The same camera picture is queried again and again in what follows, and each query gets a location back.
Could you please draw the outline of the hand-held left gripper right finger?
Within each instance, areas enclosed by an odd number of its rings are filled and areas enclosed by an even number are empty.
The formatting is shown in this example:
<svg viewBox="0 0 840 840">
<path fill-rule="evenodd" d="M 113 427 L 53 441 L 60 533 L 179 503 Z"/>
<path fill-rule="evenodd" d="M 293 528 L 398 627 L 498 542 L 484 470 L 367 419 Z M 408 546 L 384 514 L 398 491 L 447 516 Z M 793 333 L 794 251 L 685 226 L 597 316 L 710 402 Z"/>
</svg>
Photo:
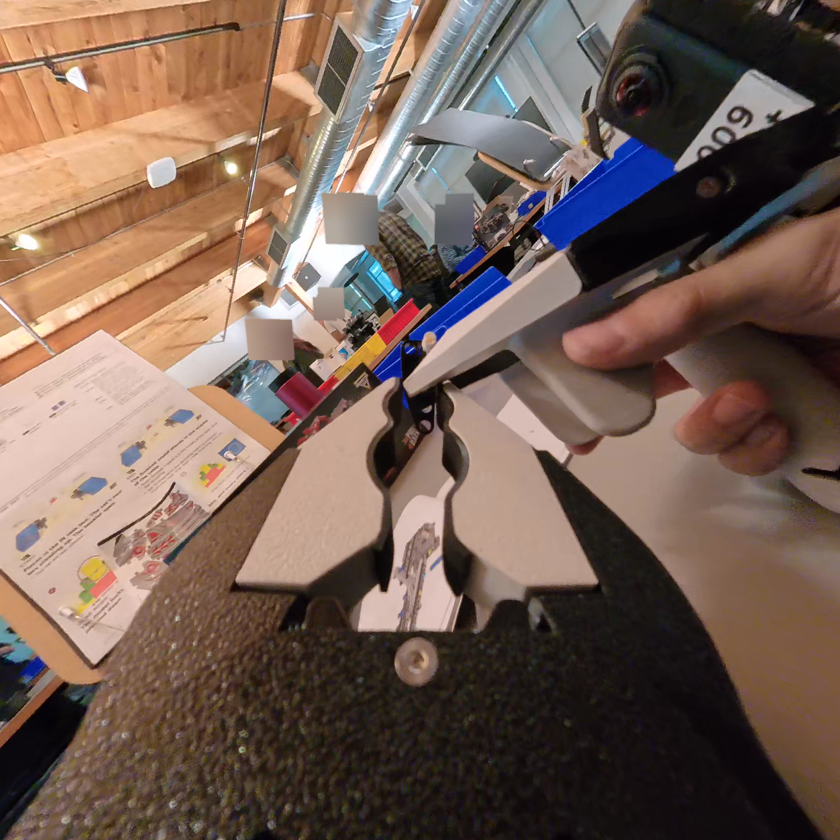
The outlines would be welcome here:
<svg viewBox="0 0 840 840">
<path fill-rule="evenodd" d="M 455 385 L 438 397 L 444 498 L 443 560 L 478 629 L 497 607 L 526 611 L 545 595 L 591 594 L 598 580 L 539 453 Z"/>
</svg>

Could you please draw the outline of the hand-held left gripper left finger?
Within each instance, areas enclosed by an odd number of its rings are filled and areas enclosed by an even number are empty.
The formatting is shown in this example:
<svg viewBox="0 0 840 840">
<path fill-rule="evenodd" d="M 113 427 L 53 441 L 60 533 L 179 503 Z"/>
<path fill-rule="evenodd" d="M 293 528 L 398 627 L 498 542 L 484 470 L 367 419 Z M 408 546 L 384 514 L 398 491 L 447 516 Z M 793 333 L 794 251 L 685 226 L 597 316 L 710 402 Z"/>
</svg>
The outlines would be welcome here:
<svg viewBox="0 0 840 840">
<path fill-rule="evenodd" d="M 393 377 L 299 447 L 237 573 L 237 588 L 386 591 L 394 558 L 386 479 L 396 465 L 402 417 L 402 384 Z"/>
</svg>

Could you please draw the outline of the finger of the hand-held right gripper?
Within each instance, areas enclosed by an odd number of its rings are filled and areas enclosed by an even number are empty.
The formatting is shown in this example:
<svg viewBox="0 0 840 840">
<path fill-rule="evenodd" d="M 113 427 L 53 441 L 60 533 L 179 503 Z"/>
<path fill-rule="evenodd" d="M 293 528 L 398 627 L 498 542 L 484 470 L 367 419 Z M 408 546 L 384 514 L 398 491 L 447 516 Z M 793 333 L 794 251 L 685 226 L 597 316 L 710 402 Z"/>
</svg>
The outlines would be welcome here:
<svg viewBox="0 0 840 840">
<path fill-rule="evenodd" d="M 598 371 L 568 357 L 557 327 L 529 327 L 508 346 L 458 375 L 466 386 L 497 375 L 563 444 L 582 446 L 645 427 L 655 414 L 655 368 Z"/>
<path fill-rule="evenodd" d="M 559 251 L 451 327 L 413 373 L 403 378 L 416 396 L 508 348 L 510 339 L 582 291 L 567 251 Z"/>
</svg>

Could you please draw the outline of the person's right hand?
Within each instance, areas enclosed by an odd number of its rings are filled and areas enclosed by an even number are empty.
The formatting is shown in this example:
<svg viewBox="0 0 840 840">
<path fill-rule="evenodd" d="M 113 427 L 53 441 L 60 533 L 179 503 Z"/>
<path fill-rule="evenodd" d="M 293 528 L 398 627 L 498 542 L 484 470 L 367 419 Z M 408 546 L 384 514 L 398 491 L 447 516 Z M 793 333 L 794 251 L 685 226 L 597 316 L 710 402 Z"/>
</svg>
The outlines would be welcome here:
<svg viewBox="0 0 840 840">
<path fill-rule="evenodd" d="M 690 387 L 667 357 L 742 323 L 785 336 L 839 385 L 838 209 L 778 227 L 716 265 L 566 333 L 563 349 L 599 371 L 654 363 L 656 396 L 663 398 Z M 772 397 L 754 381 L 734 381 L 700 398 L 674 437 L 750 477 L 776 470 L 791 444 Z"/>
</svg>

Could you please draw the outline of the white building instruction booklet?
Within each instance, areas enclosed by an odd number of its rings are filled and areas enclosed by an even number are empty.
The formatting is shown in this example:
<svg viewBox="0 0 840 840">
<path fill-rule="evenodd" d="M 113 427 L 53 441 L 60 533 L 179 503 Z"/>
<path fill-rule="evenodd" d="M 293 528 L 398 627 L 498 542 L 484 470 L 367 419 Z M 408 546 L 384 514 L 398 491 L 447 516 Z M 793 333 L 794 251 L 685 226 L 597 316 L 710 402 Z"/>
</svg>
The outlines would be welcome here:
<svg viewBox="0 0 840 840">
<path fill-rule="evenodd" d="M 451 632 L 461 597 L 449 586 L 443 560 L 445 495 L 411 499 L 394 526 L 392 576 L 385 591 L 375 587 L 362 600 L 361 632 Z"/>
</svg>

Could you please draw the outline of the red plastic bin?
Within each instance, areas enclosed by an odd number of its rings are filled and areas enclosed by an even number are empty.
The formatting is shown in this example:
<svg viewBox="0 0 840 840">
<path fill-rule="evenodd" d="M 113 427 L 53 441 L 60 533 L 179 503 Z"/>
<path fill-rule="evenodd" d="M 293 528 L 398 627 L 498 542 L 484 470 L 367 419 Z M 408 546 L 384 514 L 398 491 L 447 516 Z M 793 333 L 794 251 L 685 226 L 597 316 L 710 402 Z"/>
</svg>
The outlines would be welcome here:
<svg viewBox="0 0 840 840">
<path fill-rule="evenodd" d="M 377 334 L 385 344 L 394 340 L 395 336 L 401 333 L 406 327 L 410 326 L 411 322 L 420 313 L 414 299 L 409 298 L 408 301 L 401 306 L 395 313 L 381 324 Z"/>
</svg>

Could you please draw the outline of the black toy set box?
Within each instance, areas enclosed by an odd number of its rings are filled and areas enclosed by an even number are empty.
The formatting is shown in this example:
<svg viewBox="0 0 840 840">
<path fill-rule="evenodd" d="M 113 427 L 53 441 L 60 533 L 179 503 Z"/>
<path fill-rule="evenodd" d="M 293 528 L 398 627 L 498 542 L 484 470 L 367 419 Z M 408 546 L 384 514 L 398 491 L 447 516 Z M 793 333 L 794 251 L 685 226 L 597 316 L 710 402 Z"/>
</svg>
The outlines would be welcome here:
<svg viewBox="0 0 840 840">
<path fill-rule="evenodd" d="M 309 415 L 285 436 L 278 451 L 283 454 L 288 450 L 303 446 L 315 434 L 373 392 L 381 383 L 382 380 L 365 365 L 354 368 L 325 395 Z M 394 456 L 388 462 L 388 469 L 382 475 L 385 486 L 388 488 L 393 487 L 425 436 L 425 433 L 415 425 L 406 400 L 403 401 L 403 408 L 395 415 L 392 434 Z"/>
</svg>

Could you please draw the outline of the dark red tumbler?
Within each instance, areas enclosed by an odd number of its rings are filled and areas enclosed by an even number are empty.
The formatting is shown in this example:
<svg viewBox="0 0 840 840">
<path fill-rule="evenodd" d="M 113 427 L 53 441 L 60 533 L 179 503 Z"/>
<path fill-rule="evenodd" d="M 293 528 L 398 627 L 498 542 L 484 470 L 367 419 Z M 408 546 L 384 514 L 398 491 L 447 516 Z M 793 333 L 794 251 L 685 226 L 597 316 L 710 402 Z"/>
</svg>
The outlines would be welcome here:
<svg viewBox="0 0 840 840">
<path fill-rule="evenodd" d="M 278 374 L 271 387 L 275 395 L 299 419 L 310 415 L 326 397 L 326 393 L 299 371 L 285 370 Z"/>
</svg>

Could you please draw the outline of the yellow plastic bin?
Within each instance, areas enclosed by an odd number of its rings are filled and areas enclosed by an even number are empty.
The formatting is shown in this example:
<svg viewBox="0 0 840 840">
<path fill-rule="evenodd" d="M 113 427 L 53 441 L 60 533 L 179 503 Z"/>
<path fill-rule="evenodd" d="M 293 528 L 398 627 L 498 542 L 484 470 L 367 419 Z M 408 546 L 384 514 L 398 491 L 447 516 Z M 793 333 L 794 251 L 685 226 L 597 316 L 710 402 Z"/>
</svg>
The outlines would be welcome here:
<svg viewBox="0 0 840 840">
<path fill-rule="evenodd" d="M 368 371 L 375 369 L 377 360 L 385 353 L 386 342 L 383 341 L 382 336 L 376 332 L 359 349 L 354 351 L 348 360 L 346 360 L 335 372 L 334 376 L 339 382 L 346 379 L 352 371 L 363 366 Z"/>
</svg>

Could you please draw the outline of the toy sticker sheet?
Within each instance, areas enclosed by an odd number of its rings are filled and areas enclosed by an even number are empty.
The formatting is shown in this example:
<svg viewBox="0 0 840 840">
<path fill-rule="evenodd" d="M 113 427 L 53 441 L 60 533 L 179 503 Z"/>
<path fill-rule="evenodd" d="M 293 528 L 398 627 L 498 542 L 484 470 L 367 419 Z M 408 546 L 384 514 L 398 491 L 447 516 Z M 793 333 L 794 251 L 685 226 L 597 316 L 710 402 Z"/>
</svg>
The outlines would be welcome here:
<svg viewBox="0 0 840 840">
<path fill-rule="evenodd" d="M 128 583 L 135 590 L 148 592 L 210 515 L 208 507 L 173 482 L 150 510 L 130 519 L 97 546 L 129 575 Z"/>
</svg>

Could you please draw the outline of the grey curved panel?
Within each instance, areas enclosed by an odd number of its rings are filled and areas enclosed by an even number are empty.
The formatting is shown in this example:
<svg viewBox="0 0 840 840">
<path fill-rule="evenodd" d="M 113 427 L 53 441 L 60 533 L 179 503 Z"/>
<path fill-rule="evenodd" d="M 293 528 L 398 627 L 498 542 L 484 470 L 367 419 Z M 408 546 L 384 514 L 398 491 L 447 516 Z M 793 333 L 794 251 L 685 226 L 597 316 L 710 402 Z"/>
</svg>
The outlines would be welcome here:
<svg viewBox="0 0 840 840">
<path fill-rule="evenodd" d="M 450 145 L 473 150 L 497 172 L 540 188 L 550 183 L 572 142 L 514 118 L 449 108 L 413 127 L 412 145 Z"/>
</svg>

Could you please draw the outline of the printed instruction sheet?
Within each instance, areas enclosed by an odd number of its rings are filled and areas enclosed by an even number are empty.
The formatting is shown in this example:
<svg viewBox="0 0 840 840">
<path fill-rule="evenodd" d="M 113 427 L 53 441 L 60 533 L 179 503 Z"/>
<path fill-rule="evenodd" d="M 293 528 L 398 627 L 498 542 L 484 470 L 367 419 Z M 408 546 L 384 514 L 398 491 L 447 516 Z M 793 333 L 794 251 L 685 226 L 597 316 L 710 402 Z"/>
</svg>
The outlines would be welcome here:
<svg viewBox="0 0 840 840">
<path fill-rule="evenodd" d="M 270 451 L 105 332 L 2 386 L 4 574 L 99 666 L 152 590 L 97 543 L 173 482 L 219 509 Z"/>
</svg>

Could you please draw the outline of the silver duct with vents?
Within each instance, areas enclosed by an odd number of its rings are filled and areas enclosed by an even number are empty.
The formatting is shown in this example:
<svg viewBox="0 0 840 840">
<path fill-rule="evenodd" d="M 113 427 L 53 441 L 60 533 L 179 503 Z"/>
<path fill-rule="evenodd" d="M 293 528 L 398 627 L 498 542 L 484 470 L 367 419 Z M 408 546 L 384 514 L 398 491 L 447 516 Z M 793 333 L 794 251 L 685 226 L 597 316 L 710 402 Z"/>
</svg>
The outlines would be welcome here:
<svg viewBox="0 0 840 840">
<path fill-rule="evenodd" d="M 410 13 L 410 1 L 359 1 L 336 16 L 319 68 L 315 92 L 322 110 L 308 144 L 287 220 L 275 226 L 269 243 L 268 281 L 279 287 L 302 252 L 368 109 L 396 37 Z"/>
</svg>

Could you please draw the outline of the silver ventilation duct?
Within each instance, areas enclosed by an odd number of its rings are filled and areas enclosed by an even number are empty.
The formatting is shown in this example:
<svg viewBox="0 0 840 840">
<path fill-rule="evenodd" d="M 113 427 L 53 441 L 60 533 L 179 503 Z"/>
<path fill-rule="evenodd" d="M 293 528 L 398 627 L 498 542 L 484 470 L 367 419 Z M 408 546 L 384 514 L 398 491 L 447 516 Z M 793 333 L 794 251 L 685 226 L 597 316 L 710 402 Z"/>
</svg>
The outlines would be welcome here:
<svg viewBox="0 0 840 840">
<path fill-rule="evenodd" d="M 502 37 L 540 2 L 450 1 L 398 99 L 353 191 L 376 195 L 380 205 L 413 166 L 416 127 L 445 110 L 484 57 L 495 58 Z"/>
</svg>

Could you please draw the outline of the black lighting rail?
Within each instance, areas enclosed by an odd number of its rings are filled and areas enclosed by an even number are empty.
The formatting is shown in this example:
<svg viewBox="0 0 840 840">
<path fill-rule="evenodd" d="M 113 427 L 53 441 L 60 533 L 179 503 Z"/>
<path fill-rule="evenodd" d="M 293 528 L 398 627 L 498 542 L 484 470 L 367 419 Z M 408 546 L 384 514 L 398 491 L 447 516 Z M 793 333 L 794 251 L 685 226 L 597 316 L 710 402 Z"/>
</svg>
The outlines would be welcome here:
<svg viewBox="0 0 840 840">
<path fill-rule="evenodd" d="M 227 22 L 199 28 L 189 28 L 163 35 L 148 36 L 144 38 L 133 38 L 117 43 L 89 47 L 85 49 L 72 50 L 53 54 L 51 56 L 37 56 L 31 59 L 18 61 L 7 61 L 1 64 L 1 75 L 11 74 L 23 70 L 33 70 L 46 67 L 54 69 L 57 65 L 78 62 L 88 58 L 99 58 L 101 56 L 115 55 L 125 51 L 141 49 L 145 47 L 164 46 L 170 43 L 177 43 L 183 40 L 204 37 L 209 35 L 220 35 L 232 32 L 240 33 L 243 28 L 239 23 Z"/>
</svg>

